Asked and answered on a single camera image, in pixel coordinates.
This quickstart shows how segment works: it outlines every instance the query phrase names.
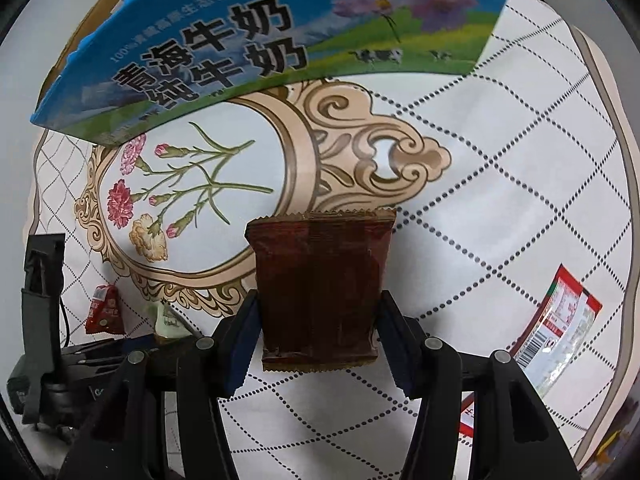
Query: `dotted diamond pattern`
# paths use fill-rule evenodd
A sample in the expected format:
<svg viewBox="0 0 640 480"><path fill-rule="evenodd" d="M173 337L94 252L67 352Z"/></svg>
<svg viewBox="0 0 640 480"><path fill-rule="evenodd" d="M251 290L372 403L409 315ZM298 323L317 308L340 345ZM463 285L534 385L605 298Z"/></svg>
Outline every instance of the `dotted diamond pattern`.
<svg viewBox="0 0 640 480"><path fill-rule="evenodd" d="M386 273L426 332L460 351L511 348L560 263L603 303L544 399L574 452L618 358L631 221L622 152L567 25L536 0L509 0L468 76L340 79L366 88L374 113L407 121L452 155L441 179L398 206ZM36 162L38 232L68 233L63 299L73 344L93 339L83 328L89 298L106 282L121 291L129 334L150 331L135 286L91 251L74 219L90 149L48 132ZM244 385L220 401L240 478L400 475L420 402L395 387L382 349L373 365L322 374L263 372L260 356L261 344ZM168 396L168 456L181 472L175 410ZM459 478L471 443L460 436Z"/></svg>

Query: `screw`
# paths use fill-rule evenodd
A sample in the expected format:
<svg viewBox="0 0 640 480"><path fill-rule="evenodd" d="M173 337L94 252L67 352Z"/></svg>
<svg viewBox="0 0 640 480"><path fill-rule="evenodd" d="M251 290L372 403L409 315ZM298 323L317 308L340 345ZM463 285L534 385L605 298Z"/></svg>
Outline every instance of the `screw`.
<svg viewBox="0 0 640 480"><path fill-rule="evenodd" d="M508 352L505 352L504 350L498 350L494 354L494 357L496 361L502 364L507 364L509 361L511 361L511 356L509 355Z"/></svg>
<svg viewBox="0 0 640 480"><path fill-rule="evenodd" d="M442 348L442 341L437 337L428 337L424 340L424 345L431 350L440 350Z"/></svg>
<svg viewBox="0 0 640 480"><path fill-rule="evenodd" d="M196 341L198 350L209 350L214 345L214 341L210 337L201 337Z"/></svg>
<svg viewBox="0 0 640 480"><path fill-rule="evenodd" d="M129 361L132 365L137 365L141 363L145 359L145 353L140 350L134 350L127 357L127 361Z"/></svg>

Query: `tablecloth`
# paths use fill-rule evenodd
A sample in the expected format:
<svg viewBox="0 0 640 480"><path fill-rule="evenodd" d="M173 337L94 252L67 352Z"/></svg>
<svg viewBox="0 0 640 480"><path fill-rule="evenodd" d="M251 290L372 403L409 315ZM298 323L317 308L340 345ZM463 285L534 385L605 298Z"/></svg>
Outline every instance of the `tablecloth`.
<svg viewBox="0 0 640 480"><path fill-rule="evenodd" d="M508 0L467 76L292 84L117 150L43 131L28 231L67 234L73 344L99 337L84 321L107 282L128 336L151 331L148 298L211 332L255 286L246 222L278 212L396 207L385 288L463 352L511 348L563 264L603 304L544 398L583 463L638 371L636 152L597 47L544 3ZM207 177L214 170L224 186ZM261 351L220 401L240 478L399 475L420 402L395 387L382 349L373 365L318 374L263 372ZM180 471L175 396L166 401ZM459 479L471 445L460 436Z"/></svg>

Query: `red candy wrapper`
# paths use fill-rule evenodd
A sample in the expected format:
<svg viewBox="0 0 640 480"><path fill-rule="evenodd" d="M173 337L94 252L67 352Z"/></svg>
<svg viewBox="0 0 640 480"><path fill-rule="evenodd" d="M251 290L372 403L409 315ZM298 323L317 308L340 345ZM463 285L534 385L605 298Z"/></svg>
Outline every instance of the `red candy wrapper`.
<svg viewBox="0 0 640 480"><path fill-rule="evenodd" d="M95 289L84 330L88 334L106 332L113 335L124 335L118 289L115 286L99 285Z"/></svg>

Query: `brown plastic wrapper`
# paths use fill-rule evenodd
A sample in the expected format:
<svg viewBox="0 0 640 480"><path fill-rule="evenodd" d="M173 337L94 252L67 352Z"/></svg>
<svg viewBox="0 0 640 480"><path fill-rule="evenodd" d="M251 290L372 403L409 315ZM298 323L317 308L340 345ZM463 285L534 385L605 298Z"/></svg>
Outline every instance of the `brown plastic wrapper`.
<svg viewBox="0 0 640 480"><path fill-rule="evenodd" d="M264 370L338 370L372 363L393 209L258 218L255 251Z"/></svg>

